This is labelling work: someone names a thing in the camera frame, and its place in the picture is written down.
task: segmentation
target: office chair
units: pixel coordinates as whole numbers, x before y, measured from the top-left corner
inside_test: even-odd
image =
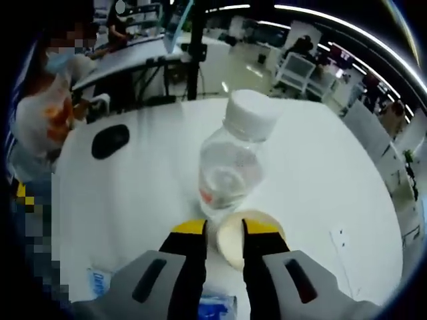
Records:
[[[315,68],[314,63],[309,62],[297,53],[290,52],[277,72],[274,82],[276,84],[284,83],[304,95],[308,80]]]

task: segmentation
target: computer mouse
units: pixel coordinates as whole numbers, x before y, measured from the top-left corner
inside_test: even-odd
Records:
[[[129,142],[129,129],[125,125],[114,125],[96,134],[92,141],[92,155],[103,160]]]

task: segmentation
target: white round table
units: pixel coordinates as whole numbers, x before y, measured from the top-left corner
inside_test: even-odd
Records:
[[[276,101],[284,113],[266,142],[268,172],[240,209],[275,217],[290,249],[330,270],[345,294],[384,303],[400,282],[402,242],[381,176],[327,106]],[[174,226],[203,217],[199,148],[222,125],[226,104],[208,99],[142,109],[71,132],[53,180],[53,258],[61,261],[70,300],[91,298],[86,268],[115,271],[159,249]],[[119,123],[129,127],[129,143],[94,159],[95,134]],[[213,250],[206,269],[205,285],[237,296],[239,319],[249,319],[242,274]]]

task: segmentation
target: person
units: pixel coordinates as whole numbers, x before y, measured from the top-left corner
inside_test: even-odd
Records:
[[[320,52],[320,54],[316,57],[316,65],[326,66],[330,64],[328,59],[329,52]]]
[[[76,16],[78,22],[55,21],[45,28],[38,40],[16,109],[14,136],[29,154],[51,165],[58,158],[62,144],[82,120],[89,105],[83,100],[77,107],[71,100],[72,81],[86,76],[93,61],[76,55],[76,41],[91,42],[87,32],[93,14]]]
[[[303,37],[298,38],[294,45],[285,52],[283,59],[286,59],[290,52],[295,52],[307,60],[314,62],[314,58],[310,54],[313,47],[312,38],[309,35],[304,35]]]
[[[394,139],[405,126],[405,108],[401,100],[389,103],[379,116],[382,126]]]
[[[352,105],[356,102],[356,100],[361,98],[363,92],[365,92],[365,86],[362,82],[358,82],[353,85],[350,91],[350,96],[348,97],[347,108],[351,108]]]
[[[89,25],[89,37],[92,39],[97,39],[97,33],[99,32],[99,24],[92,22]],[[107,55],[108,53],[113,51],[109,45],[107,46],[99,46],[97,49],[94,49],[94,43],[86,43],[86,47],[82,47],[82,53],[85,53],[86,57],[91,58],[92,60],[100,59]]]
[[[108,27],[108,42],[110,47],[125,46],[127,42],[126,24],[118,17],[117,10],[120,12],[123,0],[116,0],[110,7],[107,27]]]
[[[377,79],[377,77],[375,77],[373,74],[369,73],[363,78],[362,82],[366,88],[366,98],[364,100],[364,105],[371,113],[374,113],[377,100],[382,94],[380,88],[378,87],[380,80]]]

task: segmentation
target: white chair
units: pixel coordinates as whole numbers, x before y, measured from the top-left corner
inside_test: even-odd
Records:
[[[376,168],[381,174],[382,180],[386,184],[389,193],[395,192],[395,190],[407,179],[403,155],[399,154],[392,143],[385,154],[376,163]]]
[[[379,162],[392,138],[378,118],[359,100],[350,107],[342,121],[359,140],[374,163]]]
[[[275,83],[282,82],[297,89],[301,94],[306,92],[308,79],[316,68],[314,63],[305,60],[297,53],[288,53],[286,60],[277,72]]]
[[[336,76],[325,72],[322,75],[312,73],[308,79],[307,91],[323,101],[331,92],[336,83]]]

